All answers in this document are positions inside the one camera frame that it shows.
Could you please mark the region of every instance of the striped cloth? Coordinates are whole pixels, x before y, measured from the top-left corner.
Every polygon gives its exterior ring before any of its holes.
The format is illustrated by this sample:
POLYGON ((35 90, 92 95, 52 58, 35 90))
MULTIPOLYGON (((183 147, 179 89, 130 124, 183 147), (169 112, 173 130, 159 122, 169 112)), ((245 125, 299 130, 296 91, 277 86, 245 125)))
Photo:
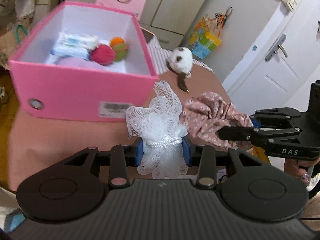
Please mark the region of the striped cloth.
MULTIPOLYGON (((151 41, 148 43, 148 49, 149 49, 150 55, 153 59, 153 64, 156 68, 157 74, 161 75, 161 74, 169 71, 169 69, 166 66, 167 65, 166 61, 167 61, 167 58, 172 53, 172 51, 167 50, 167 49, 162 49, 160 47, 160 44, 159 44, 156 36, 153 36, 151 41)), ((199 66, 202 66, 202 67, 206 68, 207 70, 209 70, 210 72, 214 73, 211 68, 209 68, 206 64, 204 64, 203 62, 201 62, 199 60, 194 59, 193 63, 197 64, 199 66)))

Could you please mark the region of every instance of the door frame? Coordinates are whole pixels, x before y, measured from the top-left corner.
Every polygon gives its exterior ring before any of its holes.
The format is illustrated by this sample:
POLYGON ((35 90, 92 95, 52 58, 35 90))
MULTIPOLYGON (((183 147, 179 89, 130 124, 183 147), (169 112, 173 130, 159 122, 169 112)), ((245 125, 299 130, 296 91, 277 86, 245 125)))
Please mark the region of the door frame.
POLYGON ((242 60, 223 81, 222 85, 230 97, 265 57, 274 41, 282 34, 296 11, 297 8, 293 13, 289 13, 285 5, 281 2, 269 22, 252 44, 252 46, 257 46, 256 50, 252 50, 252 47, 250 47, 242 60))

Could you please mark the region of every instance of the white mesh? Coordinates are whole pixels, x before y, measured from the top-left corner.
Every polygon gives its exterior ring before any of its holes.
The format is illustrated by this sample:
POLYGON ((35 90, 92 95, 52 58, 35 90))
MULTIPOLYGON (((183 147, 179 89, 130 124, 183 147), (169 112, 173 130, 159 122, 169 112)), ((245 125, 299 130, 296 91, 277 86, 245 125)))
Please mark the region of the white mesh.
POLYGON ((188 167, 182 155, 182 136, 187 127, 179 121, 182 106, 177 95, 164 80, 155 83, 157 97, 149 108, 131 106, 125 117, 129 136, 143 139, 143 158, 138 173, 152 173, 154 179, 176 179, 188 167))

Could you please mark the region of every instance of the pink yarn ball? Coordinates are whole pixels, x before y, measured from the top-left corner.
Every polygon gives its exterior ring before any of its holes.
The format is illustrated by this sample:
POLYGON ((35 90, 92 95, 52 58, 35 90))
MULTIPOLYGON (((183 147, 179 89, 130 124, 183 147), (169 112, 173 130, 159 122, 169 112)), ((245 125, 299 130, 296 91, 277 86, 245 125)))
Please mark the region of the pink yarn ball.
POLYGON ((90 54, 90 60, 99 63, 100 65, 110 65, 116 58, 116 53, 106 44, 100 44, 90 54))

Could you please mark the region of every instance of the pink box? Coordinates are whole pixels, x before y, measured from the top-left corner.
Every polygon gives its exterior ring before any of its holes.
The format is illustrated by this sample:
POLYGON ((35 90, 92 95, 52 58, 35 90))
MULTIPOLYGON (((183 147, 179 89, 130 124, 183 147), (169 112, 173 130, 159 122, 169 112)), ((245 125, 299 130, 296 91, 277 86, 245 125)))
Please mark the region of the pink box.
POLYGON ((60 4, 23 40, 9 63, 22 108, 53 119, 123 122, 126 108, 141 106, 158 80, 134 14, 90 3, 60 4), (48 64, 63 30, 104 41, 123 37, 129 52, 116 65, 121 71, 48 64))

